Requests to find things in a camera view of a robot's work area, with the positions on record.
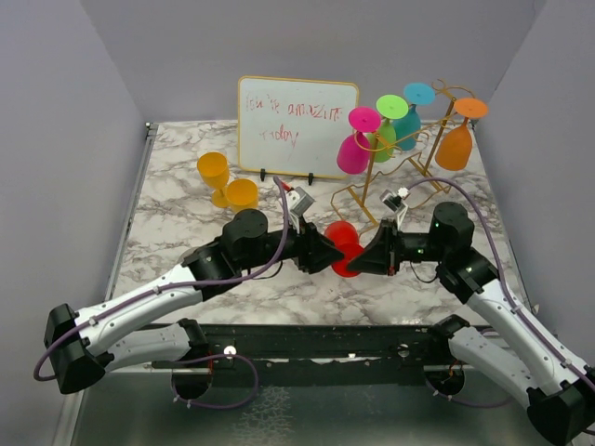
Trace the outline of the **red wine glass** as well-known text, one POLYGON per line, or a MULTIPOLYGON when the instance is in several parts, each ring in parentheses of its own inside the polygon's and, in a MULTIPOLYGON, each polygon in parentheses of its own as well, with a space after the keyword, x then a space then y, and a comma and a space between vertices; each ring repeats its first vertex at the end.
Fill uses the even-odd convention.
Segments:
POLYGON ((332 270, 343 278, 352 278, 359 275, 359 272, 348 270, 348 264, 364 250, 359 243, 359 234, 356 228, 345 220, 339 220, 331 223, 326 228, 324 236, 331 240, 344 255, 341 260, 331 265, 332 270))

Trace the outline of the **gold wire glass rack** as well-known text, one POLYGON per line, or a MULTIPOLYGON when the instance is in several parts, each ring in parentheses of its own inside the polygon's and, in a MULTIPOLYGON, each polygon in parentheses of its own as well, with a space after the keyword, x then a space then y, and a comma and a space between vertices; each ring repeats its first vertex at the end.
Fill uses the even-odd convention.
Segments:
MULTIPOLYGON (((372 194, 379 192, 381 187, 397 189, 408 179, 426 178, 429 181, 427 187, 430 192, 420 202, 423 205, 434 196, 441 193, 447 194, 450 191, 450 186, 436 179, 439 174, 459 172, 442 169, 436 164, 434 157, 448 132, 463 123, 464 118, 454 111, 455 101, 460 98, 479 98, 470 89, 462 85, 449 85, 442 79, 429 85, 434 89, 435 100, 430 105, 416 108, 421 119, 421 129, 416 136, 415 148, 411 151, 401 151, 397 147, 396 140, 392 157, 385 163, 375 163, 372 156, 374 150, 370 148, 370 160, 364 179, 359 183, 348 184, 331 195, 330 206, 338 218, 347 220, 350 213, 355 211, 365 216, 362 221, 362 233, 375 228, 379 222, 379 216, 373 213, 371 206, 372 194)), ((471 126, 479 120, 469 120, 470 134, 471 126)), ((472 153, 475 138, 472 134, 471 137, 472 153)))

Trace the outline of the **yellow wine glass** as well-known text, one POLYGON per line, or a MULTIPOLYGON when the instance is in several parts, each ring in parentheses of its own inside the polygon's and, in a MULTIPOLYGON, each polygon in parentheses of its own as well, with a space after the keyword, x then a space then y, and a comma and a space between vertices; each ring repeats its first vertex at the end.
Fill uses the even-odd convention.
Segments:
POLYGON ((228 205, 234 213, 258 208, 258 187, 248 178, 233 180, 227 186, 225 195, 228 205))
POLYGON ((230 171, 227 158, 220 152, 211 151, 202 155, 197 161, 197 171, 203 182, 211 188, 211 202, 215 207, 226 208, 225 196, 230 171))

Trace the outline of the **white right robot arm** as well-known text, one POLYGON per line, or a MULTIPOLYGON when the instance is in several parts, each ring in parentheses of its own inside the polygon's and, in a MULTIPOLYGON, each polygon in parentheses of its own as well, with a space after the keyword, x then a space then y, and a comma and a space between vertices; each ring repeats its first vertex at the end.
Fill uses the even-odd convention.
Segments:
POLYGON ((472 247, 473 233, 461 204, 439 203, 426 233, 403 232, 396 221, 382 220, 348 268, 390 276, 403 262, 436 263, 440 284, 487 321, 508 348, 462 321, 428 339, 429 356, 471 365, 521 404, 545 440, 566 445, 594 423, 594 369, 509 291, 503 273, 472 247))

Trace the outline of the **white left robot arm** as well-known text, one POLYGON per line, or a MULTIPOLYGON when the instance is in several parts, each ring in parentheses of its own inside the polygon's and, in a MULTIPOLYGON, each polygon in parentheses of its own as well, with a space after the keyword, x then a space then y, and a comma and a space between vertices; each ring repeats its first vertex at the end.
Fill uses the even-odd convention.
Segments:
POLYGON ((343 258, 314 224, 301 220, 270 231, 266 216, 247 209, 225 224, 213 242, 191 251, 170 271, 109 302, 50 310, 44 344, 59 392, 89 388, 109 371, 146 361, 180 361, 192 367, 205 355, 196 325, 176 322, 148 329, 151 322, 181 308, 222 295, 274 264, 292 260, 305 273, 318 273, 343 258))

